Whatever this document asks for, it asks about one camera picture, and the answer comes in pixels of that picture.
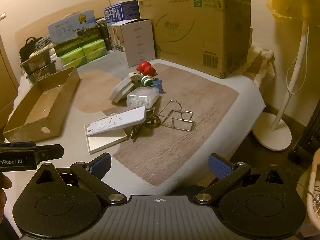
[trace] human hand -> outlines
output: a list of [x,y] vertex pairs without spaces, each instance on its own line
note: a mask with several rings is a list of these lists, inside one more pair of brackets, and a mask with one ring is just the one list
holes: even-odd
[[0,183],[1,183],[1,185],[0,185],[0,224],[1,224],[2,219],[3,219],[3,215],[4,215],[4,206],[5,206],[5,203],[7,202],[7,196],[4,193],[3,188],[11,188],[12,182],[7,176],[3,175],[0,172]]

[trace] crosshair marking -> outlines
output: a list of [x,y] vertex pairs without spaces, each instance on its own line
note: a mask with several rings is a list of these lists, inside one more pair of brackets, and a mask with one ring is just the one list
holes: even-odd
[[158,203],[162,203],[165,200],[163,198],[157,198],[155,201],[157,201]]

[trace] black bag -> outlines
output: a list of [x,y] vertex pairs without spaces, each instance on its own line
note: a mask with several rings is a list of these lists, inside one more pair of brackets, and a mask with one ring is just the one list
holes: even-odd
[[42,38],[43,37],[36,39],[35,37],[30,37],[26,40],[25,46],[23,46],[19,51],[21,62],[25,62],[29,59],[30,55],[36,50],[36,42]]

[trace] blue gripper pad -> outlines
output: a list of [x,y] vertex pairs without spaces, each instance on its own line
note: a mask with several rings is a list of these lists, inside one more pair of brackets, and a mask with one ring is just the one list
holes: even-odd
[[91,173],[98,179],[102,179],[104,175],[107,174],[107,172],[110,170],[110,168],[111,156],[110,154],[106,154],[104,157],[102,157],[100,160],[89,167],[89,173]]
[[210,155],[208,159],[209,170],[220,180],[231,174],[234,170],[232,166],[229,166],[214,155]]

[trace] yellow plastic bag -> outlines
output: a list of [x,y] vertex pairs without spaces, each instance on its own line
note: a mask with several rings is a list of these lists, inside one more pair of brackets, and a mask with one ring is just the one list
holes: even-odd
[[268,0],[267,6],[279,22],[294,19],[320,26],[320,0]]

